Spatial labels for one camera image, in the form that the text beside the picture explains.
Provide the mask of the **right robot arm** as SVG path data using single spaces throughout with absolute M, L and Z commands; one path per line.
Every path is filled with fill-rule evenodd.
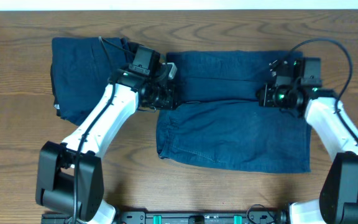
M 358 223 L 358 129 L 335 91 L 323 88 L 320 59 L 276 60 L 269 67 L 273 82 L 257 91 L 259 105 L 297 110 L 333 162 L 319 197 L 291 203 L 278 222 Z

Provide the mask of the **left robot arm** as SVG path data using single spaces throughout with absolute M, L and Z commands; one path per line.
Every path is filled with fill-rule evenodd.
M 112 71 L 103 96 L 62 142 L 40 150 L 35 201 L 62 216 L 57 223 L 112 223 L 116 209 L 104 199 L 102 160 L 124 122 L 140 108 L 174 110 L 177 66 L 138 46 L 131 63 Z

